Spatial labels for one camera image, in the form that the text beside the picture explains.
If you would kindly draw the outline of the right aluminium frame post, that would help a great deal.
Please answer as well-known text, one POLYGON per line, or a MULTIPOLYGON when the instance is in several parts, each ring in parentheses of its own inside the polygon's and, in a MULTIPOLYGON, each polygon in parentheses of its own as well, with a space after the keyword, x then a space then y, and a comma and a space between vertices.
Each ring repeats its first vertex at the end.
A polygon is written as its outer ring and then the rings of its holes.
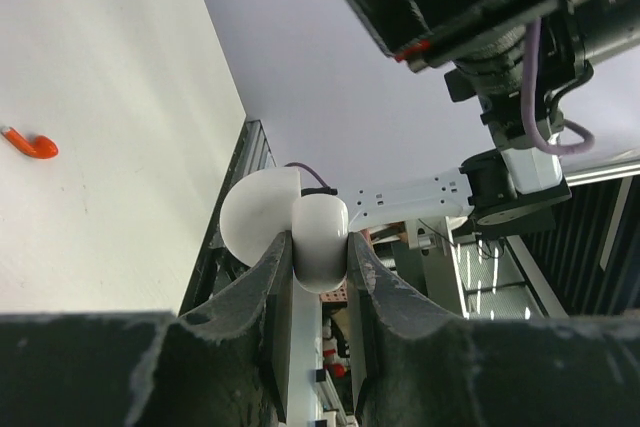
POLYGON ((273 165, 273 155, 262 123, 250 120, 241 128, 222 187, 196 256, 183 300, 181 315, 200 306, 233 283, 248 267, 249 214, 260 206, 255 173, 273 165))

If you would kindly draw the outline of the orange earbud near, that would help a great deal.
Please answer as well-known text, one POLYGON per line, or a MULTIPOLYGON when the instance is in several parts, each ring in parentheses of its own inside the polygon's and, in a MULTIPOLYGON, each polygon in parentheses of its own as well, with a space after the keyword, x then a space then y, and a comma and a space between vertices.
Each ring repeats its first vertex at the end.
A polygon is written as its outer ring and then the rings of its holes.
POLYGON ((57 145, 46 136, 26 138, 13 127, 2 127, 1 134, 16 150, 27 157, 49 160, 59 154, 57 145))

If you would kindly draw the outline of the white charging case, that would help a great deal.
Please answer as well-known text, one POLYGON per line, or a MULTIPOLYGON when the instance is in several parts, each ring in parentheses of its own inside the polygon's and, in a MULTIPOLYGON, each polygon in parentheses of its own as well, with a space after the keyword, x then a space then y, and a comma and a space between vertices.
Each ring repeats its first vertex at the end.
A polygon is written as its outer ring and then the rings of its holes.
POLYGON ((349 218, 346 204, 328 193, 302 193, 296 167, 263 169, 255 174, 260 206, 249 214, 248 251, 243 264, 254 267, 275 237, 291 234, 292 265, 308 292, 338 289, 346 278, 349 218))

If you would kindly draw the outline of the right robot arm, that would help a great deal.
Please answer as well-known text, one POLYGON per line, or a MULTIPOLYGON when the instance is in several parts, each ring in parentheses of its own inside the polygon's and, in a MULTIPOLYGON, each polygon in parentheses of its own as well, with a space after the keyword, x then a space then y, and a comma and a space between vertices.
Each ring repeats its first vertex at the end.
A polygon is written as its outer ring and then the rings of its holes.
POLYGON ((423 180, 338 188, 351 231, 443 217, 510 226, 570 198, 560 161, 595 139, 560 101, 638 44, 639 0, 345 1, 387 57, 445 67, 450 99, 480 102, 494 144, 423 180))

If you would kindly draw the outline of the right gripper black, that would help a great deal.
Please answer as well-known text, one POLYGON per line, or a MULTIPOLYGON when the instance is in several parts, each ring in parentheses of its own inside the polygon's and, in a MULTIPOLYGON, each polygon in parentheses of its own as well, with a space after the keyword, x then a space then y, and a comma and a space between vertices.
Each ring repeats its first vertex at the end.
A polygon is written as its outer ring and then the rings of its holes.
POLYGON ((632 41, 639 0, 345 0, 381 52, 413 71, 453 63, 453 100, 506 96, 526 77, 525 30, 540 26, 541 93, 588 82, 632 41))

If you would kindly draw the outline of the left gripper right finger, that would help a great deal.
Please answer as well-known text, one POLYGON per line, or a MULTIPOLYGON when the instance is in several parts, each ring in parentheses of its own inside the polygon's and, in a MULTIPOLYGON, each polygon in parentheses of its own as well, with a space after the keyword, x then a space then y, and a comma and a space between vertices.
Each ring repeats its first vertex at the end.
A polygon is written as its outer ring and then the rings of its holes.
POLYGON ((353 401, 362 426, 635 426, 639 323, 467 320, 348 241, 353 401))

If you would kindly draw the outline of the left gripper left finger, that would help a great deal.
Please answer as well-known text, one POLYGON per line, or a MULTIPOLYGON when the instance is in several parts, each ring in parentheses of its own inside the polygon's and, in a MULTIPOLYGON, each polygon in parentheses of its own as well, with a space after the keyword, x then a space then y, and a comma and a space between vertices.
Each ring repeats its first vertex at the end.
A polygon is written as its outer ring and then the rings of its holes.
POLYGON ((182 316, 5 315, 5 426, 276 426, 286 420, 292 239, 182 316))

